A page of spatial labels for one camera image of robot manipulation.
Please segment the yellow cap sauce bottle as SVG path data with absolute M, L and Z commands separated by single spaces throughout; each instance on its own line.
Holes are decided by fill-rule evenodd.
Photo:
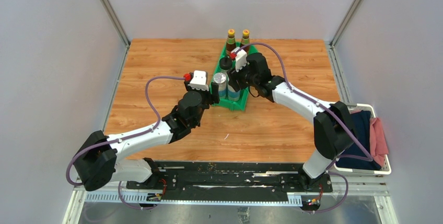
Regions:
M 240 41 L 240 47 L 247 45 L 250 43 L 250 31 L 248 29 L 244 29 L 242 31 L 242 38 Z
M 228 36 L 225 43 L 225 54 L 230 55 L 231 52 L 236 48 L 235 30 L 229 29 Z

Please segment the silver lid blue label jar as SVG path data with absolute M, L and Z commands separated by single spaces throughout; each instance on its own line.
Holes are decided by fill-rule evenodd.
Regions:
M 228 90 L 227 90 L 228 100 L 230 100 L 230 101 L 239 101 L 240 95 L 241 95 L 240 90 L 239 91 L 235 91 L 233 87 L 228 86 Z

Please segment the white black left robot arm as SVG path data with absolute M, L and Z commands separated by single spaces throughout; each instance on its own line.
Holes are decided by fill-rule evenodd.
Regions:
M 218 84 L 200 87 L 185 81 L 186 93 L 172 111 L 157 121 L 126 133 L 92 132 L 69 162 L 68 182 L 95 191 L 112 181 L 141 182 L 147 189 L 159 185 L 160 175 L 146 160 L 126 157 L 150 147 L 176 142 L 199 127 L 206 109 L 219 103 Z

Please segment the silver lid spice jar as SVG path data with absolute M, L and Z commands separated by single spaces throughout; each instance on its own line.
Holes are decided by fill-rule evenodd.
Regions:
M 213 82 L 218 84 L 218 94 L 220 99 L 225 99 L 227 94 L 227 82 L 228 78 L 225 73 L 216 73 L 213 76 Z

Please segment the black cap salt jar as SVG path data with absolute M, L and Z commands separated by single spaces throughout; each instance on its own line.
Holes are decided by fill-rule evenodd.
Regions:
M 228 72 L 232 69 L 232 59 L 229 56 L 222 57 L 219 60 L 220 72 L 228 77 Z

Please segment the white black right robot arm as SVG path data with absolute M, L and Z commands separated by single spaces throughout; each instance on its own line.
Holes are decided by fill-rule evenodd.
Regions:
M 266 58 L 259 52 L 232 52 L 235 66 L 228 72 L 234 90 L 254 88 L 260 97 L 283 105 L 307 119 L 314 126 L 315 150 L 298 177 L 304 191 L 319 185 L 319 176 L 357 139 L 349 110 L 343 102 L 329 103 L 293 86 L 284 77 L 272 75 Z

